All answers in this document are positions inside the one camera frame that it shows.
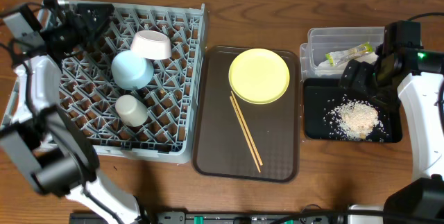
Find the blue bowl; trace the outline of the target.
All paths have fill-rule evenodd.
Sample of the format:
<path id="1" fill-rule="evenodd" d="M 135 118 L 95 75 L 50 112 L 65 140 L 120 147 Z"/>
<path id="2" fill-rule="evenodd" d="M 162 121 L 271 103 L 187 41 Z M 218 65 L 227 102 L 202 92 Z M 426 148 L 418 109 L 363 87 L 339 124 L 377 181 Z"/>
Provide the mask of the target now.
<path id="1" fill-rule="evenodd" d="M 132 51 L 117 54 L 112 61 L 111 71 L 115 83 L 125 90 L 147 86 L 154 75 L 151 61 L 137 56 Z"/>

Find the white bowl with rice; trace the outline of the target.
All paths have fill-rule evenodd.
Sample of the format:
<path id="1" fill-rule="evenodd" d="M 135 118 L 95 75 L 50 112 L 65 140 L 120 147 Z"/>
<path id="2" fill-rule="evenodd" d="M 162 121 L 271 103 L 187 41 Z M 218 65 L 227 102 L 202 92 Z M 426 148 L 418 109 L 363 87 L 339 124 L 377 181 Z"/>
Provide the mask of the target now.
<path id="1" fill-rule="evenodd" d="M 157 31 L 136 32 L 130 50 L 139 57 L 150 60 L 165 60 L 172 56 L 171 40 Z"/>

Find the yellow plate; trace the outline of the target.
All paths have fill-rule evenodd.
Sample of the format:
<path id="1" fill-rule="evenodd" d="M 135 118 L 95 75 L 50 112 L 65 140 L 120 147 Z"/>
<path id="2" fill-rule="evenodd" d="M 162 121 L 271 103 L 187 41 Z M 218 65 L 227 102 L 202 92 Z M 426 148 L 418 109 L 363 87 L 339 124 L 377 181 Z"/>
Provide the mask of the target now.
<path id="1" fill-rule="evenodd" d="M 268 49 L 248 49 L 237 55 L 228 70 L 231 90 L 252 104 L 278 100 L 290 83 L 289 67 L 281 56 Z"/>

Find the white paper cup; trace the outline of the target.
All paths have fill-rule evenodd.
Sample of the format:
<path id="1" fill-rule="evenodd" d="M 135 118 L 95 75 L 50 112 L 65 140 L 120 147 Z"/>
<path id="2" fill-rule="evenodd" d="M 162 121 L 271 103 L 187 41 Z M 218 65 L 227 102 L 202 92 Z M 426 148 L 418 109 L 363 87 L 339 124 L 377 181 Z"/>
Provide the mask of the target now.
<path id="1" fill-rule="evenodd" d="M 134 96 L 120 96 L 115 104 L 120 119 L 130 127 L 141 126 L 148 118 L 147 107 Z"/>

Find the wooden chopstick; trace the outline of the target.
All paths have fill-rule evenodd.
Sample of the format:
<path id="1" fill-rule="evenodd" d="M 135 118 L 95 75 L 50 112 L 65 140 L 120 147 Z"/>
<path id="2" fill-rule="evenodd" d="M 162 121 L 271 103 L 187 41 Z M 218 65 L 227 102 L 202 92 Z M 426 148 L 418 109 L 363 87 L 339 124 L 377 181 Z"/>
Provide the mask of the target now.
<path id="1" fill-rule="evenodd" d="M 260 169 L 258 159 L 256 158 L 255 152 L 253 151 L 253 147 L 252 147 L 252 145 L 251 145 L 250 139 L 249 139 L 248 134 L 247 134 L 247 132 L 246 132 L 246 128 L 245 128 L 245 126 L 244 126 L 244 124 L 243 124 L 243 122 L 242 122 L 242 120 L 241 120 L 240 113 L 239 113 L 239 111 L 238 111 L 238 108 L 237 108 L 236 103 L 235 103 L 235 101 L 234 101 L 234 98 L 233 98 L 232 96 L 230 96 L 230 102 L 231 102 L 231 104 L 232 104 L 232 107 L 233 107 L 234 112 L 235 112 L 235 114 L 236 114 L 236 117 L 237 117 L 237 119 L 238 119 L 238 122 L 239 122 L 239 125 L 240 125 L 240 127 L 241 127 L 242 133 L 244 134 L 244 138 L 245 138 L 245 140 L 246 140 L 246 143 L 247 143 L 248 149 L 249 149 L 250 154 L 251 154 L 251 156 L 252 156 L 252 158 L 253 158 L 253 161 L 254 161 L 254 163 L 255 163 L 255 166 L 256 166 L 256 168 L 257 168 L 257 171 L 258 171 L 259 173 L 261 173 L 262 171 L 261 171 L 261 169 Z"/>
<path id="2" fill-rule="evenodd" d="M 242 122 L 243 122 L 243 124 L 244 124 L 244 126 L 245 126 L 245 128 L 246 128 L 246 132 L 247 132 L 247 134 L 248 134 L 248 137 L 249 137 L 249 139 L 250 139 L 251 145 L 252 145 L 252 147 L 253 147 L 253 151 L 255 152 L 256 158 L 258 159 L 259 166 L 260 166 L 260 168 L 261 168 L 261 166 L 263 165 L 263 161 L 262 161 L 262 159 L 261 159 L 261 157 L 260 157 L 260 154 L 259 154 L 259 152 L 258 152 L 258 150 L 257 150 L 256 145 L 255 145 L 255 142 L 254 142 L 253 136 L 252 136 L 251 133 L 250 133 L 249 127 L 248 127 L 248 125 L 247 125 L 247 123 L 246 123 L 246 120 L 245 120 L 245 118 L 244 118 L 244 116 L 243 116 L 243 114 L 242 114 L 241 108 L 240 108 L 240 106 L 239 106 L 239 104 L 238 104 L 238 102 L 237 102 L 236 96 L 234 95 L 234 92 L 233 92 L 233 91 L 231 91 L 231 96 L 234 98 L 234 101 L 235 101 L 235 103 L 236 103 L 236 106 L 237 106 L 238 111 L 239 111 L 240 116 L 241 116 L 241 120 L 242 120 Z"/>

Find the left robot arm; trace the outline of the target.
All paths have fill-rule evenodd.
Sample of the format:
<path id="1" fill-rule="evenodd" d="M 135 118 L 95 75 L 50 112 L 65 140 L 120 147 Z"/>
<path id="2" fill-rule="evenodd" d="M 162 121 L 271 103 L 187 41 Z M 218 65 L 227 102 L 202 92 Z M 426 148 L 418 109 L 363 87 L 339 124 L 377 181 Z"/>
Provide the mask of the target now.
<path id="1" fill-rule="evenodd" d="M 19 102 L 1 147 L 37 193 L 80 203 L 108 223 L 147 223 L 136 197 L 100 169 L 99 157 L 60 107 L 62 61 L 96 41 L 114 6 L 23 3 L 1 13 L 14 37 L 4 45 L 19 79 Z"/>

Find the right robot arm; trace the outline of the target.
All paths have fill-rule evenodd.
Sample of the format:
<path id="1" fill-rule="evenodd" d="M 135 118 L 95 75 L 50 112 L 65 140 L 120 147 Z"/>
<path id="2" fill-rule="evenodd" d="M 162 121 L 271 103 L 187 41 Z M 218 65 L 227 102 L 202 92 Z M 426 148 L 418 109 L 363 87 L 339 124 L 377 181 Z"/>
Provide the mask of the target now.
<path id="1" fill-rule="evenodd" d="M 347 223 L 443 222 L 443 54 L 424 49 L 420 23 L 384 28 L 375 64 L 350 61 L 339 85 L 388 109 L 403 107 L 413 155 L 412 182 L 382 206 L 352 205 Z"/>

